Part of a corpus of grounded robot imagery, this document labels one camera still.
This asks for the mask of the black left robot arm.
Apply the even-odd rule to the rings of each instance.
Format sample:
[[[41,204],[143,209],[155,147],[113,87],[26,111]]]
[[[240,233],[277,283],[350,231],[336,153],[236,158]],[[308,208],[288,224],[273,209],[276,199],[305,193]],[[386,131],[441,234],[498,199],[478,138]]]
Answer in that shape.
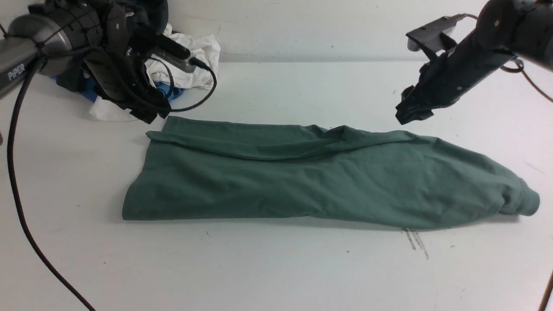
[[[1,39],[2,97],[40,73],[147,124],[168,116],[168,99],[146,72],[146,60],[168,43],[165,0],[46,0],[28,10]]]

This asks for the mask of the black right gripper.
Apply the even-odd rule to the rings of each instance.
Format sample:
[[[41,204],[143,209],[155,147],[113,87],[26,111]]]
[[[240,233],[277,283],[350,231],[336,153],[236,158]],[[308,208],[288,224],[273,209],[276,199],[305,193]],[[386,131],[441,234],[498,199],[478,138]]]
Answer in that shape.
[[[431,118],[432,109],[455,104],[513,58],[514,54],[506,49],[485,48],[476,33],[470,33],[454,49],[431,62],[409,96],[395,107],[395,118],[401,125]]]

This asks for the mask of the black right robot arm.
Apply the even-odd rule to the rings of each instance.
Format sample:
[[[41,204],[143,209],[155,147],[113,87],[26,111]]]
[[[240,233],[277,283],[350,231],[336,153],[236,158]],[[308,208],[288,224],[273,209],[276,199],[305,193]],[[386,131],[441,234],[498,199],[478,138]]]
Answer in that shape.
[[[423,51],[428,62],[416,85],[407,87],[396,106],[400,124],[423,121],[509,61],[523,71],[521,59],[547,70],[553,66],[553,8],[550,0],[490,0],[476,26],[462,41],[450,33],[467,14],[443,16],[407,33],[407,48]]]

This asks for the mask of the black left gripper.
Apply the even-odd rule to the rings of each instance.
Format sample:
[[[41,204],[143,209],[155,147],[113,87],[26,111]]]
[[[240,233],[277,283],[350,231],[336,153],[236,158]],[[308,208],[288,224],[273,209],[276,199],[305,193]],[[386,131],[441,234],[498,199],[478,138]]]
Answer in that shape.
[[[118,4],[93,5],[99,18],[99,40],[91,44],[84,65],[98,99],[92,115],[101,121],[142,121],[166,118],[171,107],[153,85],[145,60],[130,47],[126,10]]]

